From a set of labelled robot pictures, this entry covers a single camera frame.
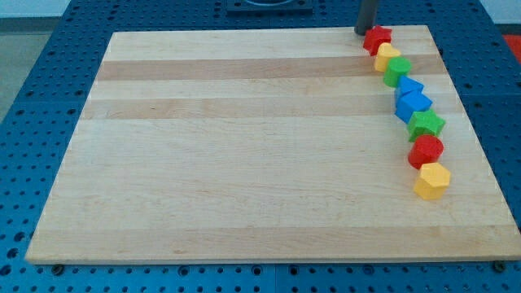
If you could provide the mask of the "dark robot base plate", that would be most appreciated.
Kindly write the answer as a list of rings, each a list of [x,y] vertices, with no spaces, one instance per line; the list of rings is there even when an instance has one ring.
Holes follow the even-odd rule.
[[[266,12],[310,12],[314,0],[225,0],[228,15]]]

